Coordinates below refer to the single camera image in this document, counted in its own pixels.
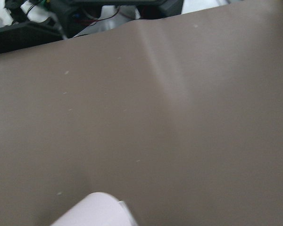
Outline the pink cup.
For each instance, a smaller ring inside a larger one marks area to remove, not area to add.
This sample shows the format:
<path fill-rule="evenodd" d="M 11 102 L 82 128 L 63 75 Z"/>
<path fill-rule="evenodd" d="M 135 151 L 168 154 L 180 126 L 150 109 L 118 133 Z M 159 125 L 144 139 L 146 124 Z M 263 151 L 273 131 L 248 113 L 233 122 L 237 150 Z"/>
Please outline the pink cup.
<path fill-rule="evenodd" d="M 53 226 L 136 226 L 124 201 L 103 192 L 87 195 L 69 209 Z"/>

